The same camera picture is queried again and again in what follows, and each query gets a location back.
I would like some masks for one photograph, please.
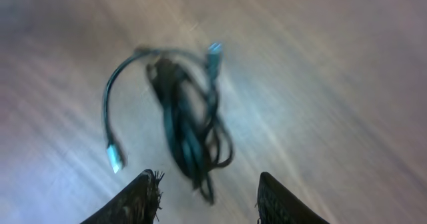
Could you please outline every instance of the bundled cord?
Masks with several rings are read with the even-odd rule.
[[[207,75],[207,91],[195,81],[181,65],[167,57],[179,55],[198,64]],[[233,143],[218,116],[219,94],[216,79],[222,57],[219,43],[212,44],[205,59],[177,49],[136,49],[111,75],[103,95],[103,121],[107,137],[107,154],[114,173],[123,168],[123,153],[111,130],[109,120],[109,93],[117,76],[133,61],[144,57],[156,59],[146,67],[147,77],[159,104],[163,108],[163,122],[171,155],[181,172],[192,180],[193,188],[199,189],[203,198],[214,203],[214,190],[208,172],[226,167],[233,158]],[[197,120],[185,85],[192,86],[205,104],[202,120]],[[222,143],[228,146],[228,157],[220,161]]]

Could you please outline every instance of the cable connector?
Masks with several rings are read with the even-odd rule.
[[[120,148],[115,143],[109,143],[107,147],[107,155],[114,173],[122,170],[124,167],[123,157]]]
[[[215,80],[220,73],[220,64],[222,60],[222,45],[221,43],[212,43],[207,49],[206,68],[207,74],[211,81]]]

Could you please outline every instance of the wooden floor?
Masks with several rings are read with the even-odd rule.
[[[256,223],[269,171],[331,223],[425,223],[426,0],[0,0],[0,223],[78,223],[165,171],[160,223]],[[112,93],[128,166],[101,128],[111,72],[141,43],[221,41],[236,158],[209,207],[173,164],[135,64]]]

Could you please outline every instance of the cable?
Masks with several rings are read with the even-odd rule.
[[[203,68],[207,75],[207,91],[204,91],[189,72],[181,65],[169,60],[168,56],[179,55]],[[192,180],[193,188],[199,189],[203,198],[214,203],[214,190],[209,171],[228,166],[233,159],[234,150],[230,134],[218,116],[219,93],[216,79],[222,57],[222,47],[214,43],[205,59],[179,49],[137,49],[113,72],[103,94],[103,122],[107,137],[107,154],[115,173],[123,168],[123,153],[111,130],[109,120],[109,94],[117,76],[133,61],[144,57],[156,57],[154,64],[146,67],[147,77],[159,104],[163,108],[163,122],[167,143],[172,157],[181,172]],[[187,96],[185,84],[191,85],[205,104],[202,122],[197,121],[193,106]],[[228,145],[228,157],[220,161],[222,143]],[[211,150],[216,149],[214,158]]]

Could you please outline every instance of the wooden surface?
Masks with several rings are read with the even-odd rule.
[[[331,223],[427,218],[426,0],[0,0],[0,223],[78,223],[146,168],[160,223],[256,223],[269,171]],[[135,64],[112,93],[129,165],[105,154],[101,95],[141,43],[224,43],[236,158],[207,206],[167,152]]]

